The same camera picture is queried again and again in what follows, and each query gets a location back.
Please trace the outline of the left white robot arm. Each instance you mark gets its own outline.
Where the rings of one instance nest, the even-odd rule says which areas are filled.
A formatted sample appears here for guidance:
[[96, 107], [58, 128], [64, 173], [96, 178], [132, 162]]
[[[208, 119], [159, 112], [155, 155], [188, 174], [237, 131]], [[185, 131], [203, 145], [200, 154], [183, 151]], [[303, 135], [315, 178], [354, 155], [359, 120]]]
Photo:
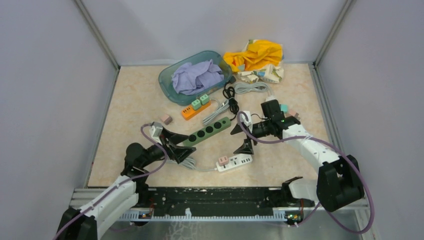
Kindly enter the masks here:
[[125, 151], [124, 168], [119, 177], [103, 192], [79, 208], [69, 207], [62, 215], [55, 240], [99, 240], [126, 211], [149, 203], [148, 176], [167, 161], [180, 163], [196, 151], [181, 146], [188, 135], [171, 132], [156, 122], [143, 125], [142, 133], [152, 143], [148, 148], [131, 143]]

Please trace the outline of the green power strip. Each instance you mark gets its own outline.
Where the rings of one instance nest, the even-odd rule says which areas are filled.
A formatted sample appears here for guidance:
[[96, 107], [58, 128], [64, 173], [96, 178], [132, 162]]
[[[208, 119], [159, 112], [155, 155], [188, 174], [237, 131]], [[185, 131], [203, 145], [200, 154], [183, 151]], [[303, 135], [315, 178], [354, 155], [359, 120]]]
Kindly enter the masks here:
[[208, 138], [228, 129], [231, 126], [231, 120], [228, 117], [223, 117], [205, 127], [193, 132], [189, 135], [188, 139], [182, 142], [185, 147], [193, 147]]

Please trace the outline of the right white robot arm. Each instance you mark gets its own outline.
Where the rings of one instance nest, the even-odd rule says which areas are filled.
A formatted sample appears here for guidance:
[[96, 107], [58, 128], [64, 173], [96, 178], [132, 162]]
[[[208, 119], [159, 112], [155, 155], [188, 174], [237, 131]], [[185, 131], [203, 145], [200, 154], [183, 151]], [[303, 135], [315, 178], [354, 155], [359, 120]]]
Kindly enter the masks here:
[[276, 99], [261, 104], [262, 121], [253, 123], [248, 111], [236, 115], [232, 135], [244, 132], [246, 139], [235, 154], [253, 155], [253, 147], [263, 138], [274, 136], [283, 140], [312, 166], [317, 180], [294, 177], [282, 184], [281, 199], [295, 206], [301, 199], [319, 202], [328, 212], [334, 212], [365, 196], [364, 185], [357, 175], [357, 160], [337, 153], [332, 146], [312, 137], [294, 116], [286, 116]]

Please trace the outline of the teal charger plug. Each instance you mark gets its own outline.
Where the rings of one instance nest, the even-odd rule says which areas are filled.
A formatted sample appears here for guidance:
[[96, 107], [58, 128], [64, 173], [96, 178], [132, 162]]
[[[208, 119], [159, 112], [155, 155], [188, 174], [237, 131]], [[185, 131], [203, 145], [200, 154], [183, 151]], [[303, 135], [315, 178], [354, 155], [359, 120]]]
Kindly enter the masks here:
[[288, 113], [288, 111], [289, 111], [289, 106], [288, 105], [286, 105], [286, 104], [280, 104], [279, 105], [280, 106], [280, 110], [283, 112], [283, 113]]

